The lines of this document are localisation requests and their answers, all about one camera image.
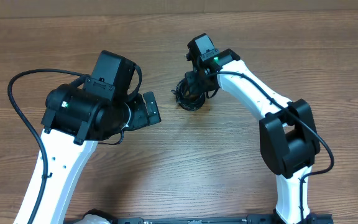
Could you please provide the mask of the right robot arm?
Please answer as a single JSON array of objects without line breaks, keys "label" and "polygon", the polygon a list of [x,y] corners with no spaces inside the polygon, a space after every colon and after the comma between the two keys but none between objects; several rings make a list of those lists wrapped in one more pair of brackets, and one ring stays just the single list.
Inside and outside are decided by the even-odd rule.
[{"label": "right robot arm", "polygon": [[192,71],[177,86],[177,103],[196,111],[223,90],[238,99],[259,123],[260,154],[275,174],[277,203],[270,220],[310,223],[308,179],[320,144],[311,107],[292,101],[259,80],[231,49],[218,50],[207,34],[187,45]]}]

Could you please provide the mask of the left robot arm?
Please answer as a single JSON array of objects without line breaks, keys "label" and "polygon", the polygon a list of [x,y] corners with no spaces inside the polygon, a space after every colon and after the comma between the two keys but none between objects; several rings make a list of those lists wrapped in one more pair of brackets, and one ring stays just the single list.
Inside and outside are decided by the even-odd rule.
[{"label": "left robot arm", "polygon": [[37,133],[12,94],[14,82],[33,70],[14,76],[7,94],[12,107],[29,128],[40,152],[15,223],[63,223],[78,179],[96,146],[161,121],[154,94],[128,92],[135,73],[133,61],[102,51],[92,74],[52,90],[45,101],[42,133]]}]

